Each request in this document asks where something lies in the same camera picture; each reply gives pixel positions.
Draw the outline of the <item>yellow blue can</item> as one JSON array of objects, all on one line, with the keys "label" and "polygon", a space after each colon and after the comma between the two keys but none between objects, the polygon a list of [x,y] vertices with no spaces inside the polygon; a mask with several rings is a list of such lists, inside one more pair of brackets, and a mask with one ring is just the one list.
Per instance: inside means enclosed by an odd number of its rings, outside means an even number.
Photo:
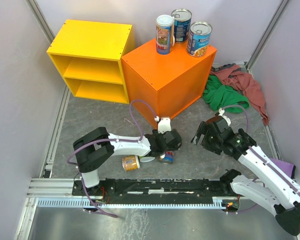
[{"label": "yellow blue can", "polygon": [[164,154],[165,154],[165,157],[163,159],[161,159],[159,157],[159,161],[162,164],[172,164],[174,162],[174,152],[173,151],[166,151]]}]

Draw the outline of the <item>green label noodle cup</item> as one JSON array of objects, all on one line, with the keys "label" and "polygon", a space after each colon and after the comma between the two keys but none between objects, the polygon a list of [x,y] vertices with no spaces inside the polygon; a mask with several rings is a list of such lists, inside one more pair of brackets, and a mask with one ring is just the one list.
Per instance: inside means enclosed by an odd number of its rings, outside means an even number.
[{"label": "green label noodle cup", "polygon": [[155,157],[151,157],[151,156],[140,156],[139,157],[139,162],[140,163],[148,163],[148,162],[151,162],[155,159],[156,159]]}]

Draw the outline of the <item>orange label small jar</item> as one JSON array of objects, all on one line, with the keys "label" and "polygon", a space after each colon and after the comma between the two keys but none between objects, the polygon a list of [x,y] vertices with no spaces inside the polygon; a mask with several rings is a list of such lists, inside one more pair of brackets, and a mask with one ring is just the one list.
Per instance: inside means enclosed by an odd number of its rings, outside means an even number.
[{"label": "orange label small jar", "polygon": [[123,157],[122,167],[126,172],[139,169],[140,168],[139,157],[137,155],[130,155],[130,156]]}]

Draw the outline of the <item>blue Progresso soup can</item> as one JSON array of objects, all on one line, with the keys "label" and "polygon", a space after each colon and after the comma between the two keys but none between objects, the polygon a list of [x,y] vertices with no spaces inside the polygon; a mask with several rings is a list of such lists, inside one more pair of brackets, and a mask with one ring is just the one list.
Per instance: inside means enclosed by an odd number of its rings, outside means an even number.
[{"label": "blue Progresso soup can", "polygon": [[187,52],[191,56],[202,57],[206,54],[212,30],[212,26],[205,21],[196,21],[190,25]]}]

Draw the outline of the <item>yellow soup can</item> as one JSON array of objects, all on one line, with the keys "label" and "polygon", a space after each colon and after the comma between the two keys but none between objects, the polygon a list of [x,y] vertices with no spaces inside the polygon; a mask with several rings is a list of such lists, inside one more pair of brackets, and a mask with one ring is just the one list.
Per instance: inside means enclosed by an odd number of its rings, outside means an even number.
[{"label": "yellow soup can", "polygon": [[172,16],[163,14],[156,19],[156,51],[160,55],[168,55],[171,50]]}]

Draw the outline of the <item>dark blue soup can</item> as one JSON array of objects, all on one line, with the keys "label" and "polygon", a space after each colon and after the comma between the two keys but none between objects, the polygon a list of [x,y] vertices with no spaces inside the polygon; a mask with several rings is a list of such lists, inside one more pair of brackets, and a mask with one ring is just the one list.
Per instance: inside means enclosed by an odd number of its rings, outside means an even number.
[{"label": "dark blue soup can", "polygon": [[175,43],[184,43],[188,40],[192,20],[192,12],[185,8],[175,9],[171,12],[174,18],[173,35]]}]

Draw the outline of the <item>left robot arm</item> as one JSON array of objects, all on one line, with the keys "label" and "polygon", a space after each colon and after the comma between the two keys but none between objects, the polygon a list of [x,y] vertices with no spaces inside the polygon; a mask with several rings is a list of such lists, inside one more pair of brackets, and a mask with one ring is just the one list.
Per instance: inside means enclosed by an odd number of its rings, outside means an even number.
[{"label": "left robot arm", "polygon": [[168,151],[177,151],[182,138],[177,130],[165,133],[153,130],[142,137],[119,136],[98,127],[73,143],[76,164],[83,179],[83,189],[96,195],[101,189],[98,168],[112,156],[156,158]]}]

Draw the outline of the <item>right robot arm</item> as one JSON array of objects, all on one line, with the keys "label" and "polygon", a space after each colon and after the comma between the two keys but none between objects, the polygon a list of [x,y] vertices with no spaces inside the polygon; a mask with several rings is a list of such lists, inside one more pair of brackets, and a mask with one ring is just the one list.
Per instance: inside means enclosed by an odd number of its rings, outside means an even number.
[{"label": "right robot arm", "polygon": [[262,186],[231,169],[220,177],[221,193],[235,193],[252,200],[270,212],[287,233],[300,234],[300,185],[267,157],[243,129],[235,133],[228,119],[216,115],[200,123],[191,143],[234,158],[265,184]]}]

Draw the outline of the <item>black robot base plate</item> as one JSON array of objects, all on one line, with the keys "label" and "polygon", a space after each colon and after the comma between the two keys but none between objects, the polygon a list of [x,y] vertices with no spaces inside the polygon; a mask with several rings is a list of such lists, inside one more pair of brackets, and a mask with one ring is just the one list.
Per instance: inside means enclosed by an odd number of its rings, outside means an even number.
[{"label": "black robot base plate", "polygon": [[220,180],[208,179],[114,179],[101,180],[88,195],[105,197],[108,204],[167,205],[211,204],[213,198],[236,200],[238,194]]}]

